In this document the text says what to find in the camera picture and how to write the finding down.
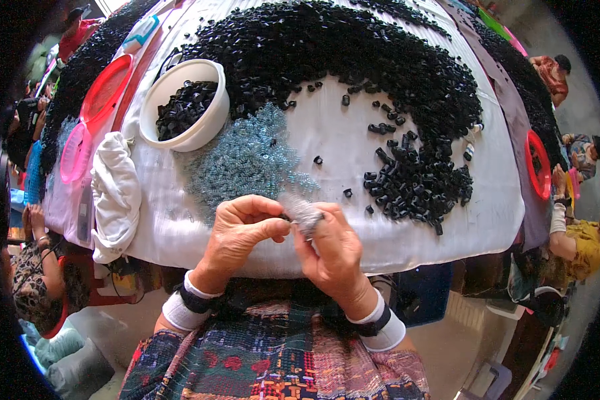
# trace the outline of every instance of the hand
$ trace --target hand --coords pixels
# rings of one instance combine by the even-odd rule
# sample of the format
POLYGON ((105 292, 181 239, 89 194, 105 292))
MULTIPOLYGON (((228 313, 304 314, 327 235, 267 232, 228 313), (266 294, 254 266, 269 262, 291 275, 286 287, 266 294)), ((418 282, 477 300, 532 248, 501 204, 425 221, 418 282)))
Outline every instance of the hand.
POLYGON ((24 237, 26 241, 33 240, 33 230, 31 228, 31 216, 29 214, 29 206, 27 204, 22 212, 22 228, 24 229, 24 237))
POLYGON ((553 167, 551 182, 555 186, 556 195, 564 195, 564 190, 567 187, 567 178, 560 164, 553 167))
POLYGON ((285 241, 290 224, 274 217, 282 212, 282 205, 277 201, 256 195, 220 203, 205 255, 195 269, 197 277, 191 274, 191 283, 205 293, 222 292, 256 244, 269 238, 276 243, 285 241), (204 281, 211 279, 212 282, 199 283, 203 273, 204 281))
POLYGON ((28 204, 31 227, 36 237, 45 235, 45 212, 40 204, 28 204))
POLYGON ((377 304, 377 294, 360 270, 362 244, 338 204, 314 206, 324 215, 313 235, 317 253, 294 227, 294 244, 302 272, 318 289, 336 300, 349 318, 362 319, 377 304))
POLYGON ((36 121, 36 128, 39 128, 40 126, 44 127, 46 122, 47 122, 47 110, 44 109, 38 116, 38 120, 36 121))
POLYGON ((42 111, 42 110, 46 109, 48 104, 49 104, 48 98, 40 97, 40 100, 38 100, 38 111, 42 111))
POLYGON ((571 152, 571 165, 573 165, 573 167, 576 169, 578 169, 578 167, 580 166, 578 162, 578 153, 576 152, 571 152))

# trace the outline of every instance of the white bowl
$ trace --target white bowl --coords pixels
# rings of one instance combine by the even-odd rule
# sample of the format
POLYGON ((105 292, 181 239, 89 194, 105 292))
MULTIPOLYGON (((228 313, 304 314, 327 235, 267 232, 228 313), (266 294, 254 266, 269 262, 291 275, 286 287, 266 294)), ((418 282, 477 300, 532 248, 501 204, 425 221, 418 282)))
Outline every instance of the white bowl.
POLYGON ((153 147, 170 148, 177 152, 190 152, 206 145, 224 126, 229 114, 229 94, 226 92, 224 68, 211 60, 190 60, 178 64, 161 76, 147 93, 140 108, 140 135, 153 147), (169 102, 184 81, 218 82, 211 104, 189 129, 173 139, 159 141, 158 106, 169 102))

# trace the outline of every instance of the yellow shirt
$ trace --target yellow shirt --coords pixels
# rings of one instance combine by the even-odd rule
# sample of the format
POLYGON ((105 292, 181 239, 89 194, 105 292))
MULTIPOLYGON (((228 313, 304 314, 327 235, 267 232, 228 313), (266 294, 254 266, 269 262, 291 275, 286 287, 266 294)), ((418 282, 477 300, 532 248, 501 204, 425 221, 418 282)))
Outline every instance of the yellow shirt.
POLYGON ((566 235, 576 240, 576 257, 565 263, 567 275, 575 280, 583 280, 600 268, 600 236, 598 223, 580 221, 568 225, 566 235))

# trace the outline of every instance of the black wrist strap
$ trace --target black wrist strap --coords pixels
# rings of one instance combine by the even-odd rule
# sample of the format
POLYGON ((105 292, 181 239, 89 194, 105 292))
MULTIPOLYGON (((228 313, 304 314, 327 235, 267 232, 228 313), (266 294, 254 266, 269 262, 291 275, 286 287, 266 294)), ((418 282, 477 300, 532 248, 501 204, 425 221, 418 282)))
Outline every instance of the black wrist strap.
POLYGON ((213 308, 216 304, 217 298, 213 299, 203 299, 201 297, 196 296, 195 294, 188 292, 184 287, 184 284, 177 284, 174 286, 175 290, 180 291, 180 295, 182 297, 182 302, 184 306, 189 309, 189 311, 194 312, 196 314, 204 314, 209 309, 213 308))
POLYGON ((352 325, 353 325, 355 331, 358 332, 358 334, 360 336, 373 337, 373 336, 377 336, 378 333, 380 333, 380 331, 387 325, 387 323, 389 323, 390 319, 391 319, 391 309, 385 303, 382 316, 380 316, 380 319, 378 319, 376 322, 369 322, 366 324, 352 324, 352 325))

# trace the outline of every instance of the green object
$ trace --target green object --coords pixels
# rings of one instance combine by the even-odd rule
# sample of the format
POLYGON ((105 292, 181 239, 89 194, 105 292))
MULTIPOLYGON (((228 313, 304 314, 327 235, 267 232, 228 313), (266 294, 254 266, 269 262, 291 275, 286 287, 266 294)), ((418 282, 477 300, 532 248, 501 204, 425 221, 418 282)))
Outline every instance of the green object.
POLYGON ((502 25, 496 21, 492 16, 483 11, 483 9, 479 8, 478 12, 480 12, 480 18, 484 21, 484 24, 489 28, 492 28, 498 35, 502 36, 504 40, 507 42, 511 40, 510 34, 508 34, 502 25))

